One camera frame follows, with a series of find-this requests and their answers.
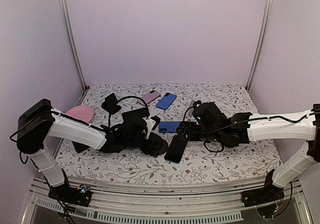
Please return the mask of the dark round base stand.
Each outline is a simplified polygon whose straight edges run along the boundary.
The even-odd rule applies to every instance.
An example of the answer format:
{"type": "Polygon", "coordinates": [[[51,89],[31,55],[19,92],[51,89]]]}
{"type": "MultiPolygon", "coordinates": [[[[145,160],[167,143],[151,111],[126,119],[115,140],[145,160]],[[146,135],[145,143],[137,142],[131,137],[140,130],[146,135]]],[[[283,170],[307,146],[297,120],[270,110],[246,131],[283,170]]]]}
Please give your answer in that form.
{"type": "Polygon", "coordinates": [[[169,148],[167,141],[158,134],[151,133],[149,140],[151,141],[149,154],[153,157],[164,154],[169,148]]]}

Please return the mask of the teal phone dark screen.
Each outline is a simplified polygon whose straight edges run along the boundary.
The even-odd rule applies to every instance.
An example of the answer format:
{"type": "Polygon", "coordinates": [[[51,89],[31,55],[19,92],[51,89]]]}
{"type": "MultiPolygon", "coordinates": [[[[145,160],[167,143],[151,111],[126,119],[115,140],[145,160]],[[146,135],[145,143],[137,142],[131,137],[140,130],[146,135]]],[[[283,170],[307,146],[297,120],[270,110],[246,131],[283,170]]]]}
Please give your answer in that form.
{"type": "Polygon", "coordinates": [[[188,140],[183,135],[174,135],[164,159],[168,162],[179,164],[187,146],[188,140]]]}

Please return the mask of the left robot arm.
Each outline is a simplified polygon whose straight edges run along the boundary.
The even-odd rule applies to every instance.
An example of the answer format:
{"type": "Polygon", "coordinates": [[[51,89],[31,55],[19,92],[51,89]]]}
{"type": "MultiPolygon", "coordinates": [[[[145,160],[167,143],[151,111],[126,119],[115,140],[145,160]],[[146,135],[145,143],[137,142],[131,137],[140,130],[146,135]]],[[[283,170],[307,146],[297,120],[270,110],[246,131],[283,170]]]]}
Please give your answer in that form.
{"type": "Polygon", "coordinates": [[[157,157],[168,150],[168,143],[153,131],[160,123],[158,116],[131,115],[112,127],[97,127],[54,109],[50,100],[42,99],[20,115],[17,130],[10,135],[18,150],[27,155],[48,184],[63,200],[70,201],[74,190],[63,169],[45,147],[46,137],[67,139],[79,144],[77,149],[92,148],[103,153],[119,153],[125,149],[139,149],[148,156],[157,157]]]}

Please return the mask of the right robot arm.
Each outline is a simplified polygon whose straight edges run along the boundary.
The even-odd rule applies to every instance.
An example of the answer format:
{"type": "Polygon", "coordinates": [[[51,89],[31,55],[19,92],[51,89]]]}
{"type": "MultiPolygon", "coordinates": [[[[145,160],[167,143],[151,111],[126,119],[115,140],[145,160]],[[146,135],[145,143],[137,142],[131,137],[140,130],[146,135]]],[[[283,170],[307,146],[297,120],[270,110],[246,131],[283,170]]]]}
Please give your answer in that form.
{"type": "Polygon", "coordinates": [[[197,101],[190,109],[196,120],[190,126],[185,120],[180,129],[194,134],[199,140],[219,142],[224,147],[235,147],[261,140],[301,139],[302,147],[278,168],[271,170],[259,190],[262,202],[269,202],[290,181],[320,161],[320,106],[286,114],[236,113],[228,118],[213,102],[197,101]]]}

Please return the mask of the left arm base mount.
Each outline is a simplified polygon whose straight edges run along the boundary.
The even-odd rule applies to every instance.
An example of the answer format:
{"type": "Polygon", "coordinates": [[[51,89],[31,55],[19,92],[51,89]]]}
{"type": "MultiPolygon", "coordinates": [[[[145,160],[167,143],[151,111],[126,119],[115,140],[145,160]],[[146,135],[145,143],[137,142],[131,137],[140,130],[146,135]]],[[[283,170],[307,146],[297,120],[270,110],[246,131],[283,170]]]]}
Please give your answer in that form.
{"type": "Polygon", "coordinates": [[[80,186],[80,188],[71,187],[67,178],[64,178],[62,185],[53,187],[48,184],[48,187],[50,189],[48,196],[60,203],[88,207],[91,202],[92,192],[84,186],[80,186]]]}

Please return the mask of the white silver stand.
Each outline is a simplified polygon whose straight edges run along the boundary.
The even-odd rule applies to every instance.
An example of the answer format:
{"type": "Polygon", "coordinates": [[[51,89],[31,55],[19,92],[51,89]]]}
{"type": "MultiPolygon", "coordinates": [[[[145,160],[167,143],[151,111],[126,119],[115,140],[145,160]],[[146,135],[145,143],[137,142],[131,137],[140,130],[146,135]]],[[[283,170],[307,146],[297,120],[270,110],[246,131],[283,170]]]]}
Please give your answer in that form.
{"type": "Polygon", "coordinates": [[[197,102],[195,100],[192,100],[189,104],[187,115],[186,115],[188,118],[191,119],[193,117],[192,113],[193,113],[194,108],[196,108],[196,107],[197,107],[197,102]]]}

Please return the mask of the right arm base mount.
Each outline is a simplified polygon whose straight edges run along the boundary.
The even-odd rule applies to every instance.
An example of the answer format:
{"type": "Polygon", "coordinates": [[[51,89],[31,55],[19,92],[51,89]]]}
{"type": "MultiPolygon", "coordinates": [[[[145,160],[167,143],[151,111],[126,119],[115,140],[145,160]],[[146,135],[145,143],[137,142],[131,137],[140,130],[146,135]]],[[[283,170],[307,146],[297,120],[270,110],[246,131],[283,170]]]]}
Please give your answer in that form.
{"type": "Polygon", "coordinates": [[[293,185],[292,182],[290,182],[290,197],[287,202],[287,205],[283,207],[285,197],[284,189],[278,188],[274,185],[274,172],[275,169],[272,169],[270,172],[268,172],[263,187],[241,192],[240,200],[242,201],[245,207],[262,205],[268,202],[275,202],[277,200],[280,201],[279,204],[273,204],[269,207],[262,207],[256,209],[258,215],[264,220],[274,219],[275,217],[278,217],[282,213],[284,213],[290,205],[293,196],[293,185]]]}

